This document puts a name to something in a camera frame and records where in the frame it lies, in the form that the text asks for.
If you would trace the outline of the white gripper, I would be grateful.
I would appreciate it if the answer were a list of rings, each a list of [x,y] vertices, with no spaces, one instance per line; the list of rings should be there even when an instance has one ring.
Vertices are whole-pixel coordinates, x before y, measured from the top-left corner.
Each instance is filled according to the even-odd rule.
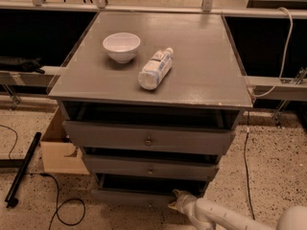
[[[177,198],[177,202],[169,203],[168,208],[179,211],[184,215],[193,215],[197,198],[194,195],[190,195],[189,192],[179,189],[173,189],[173,193]]]

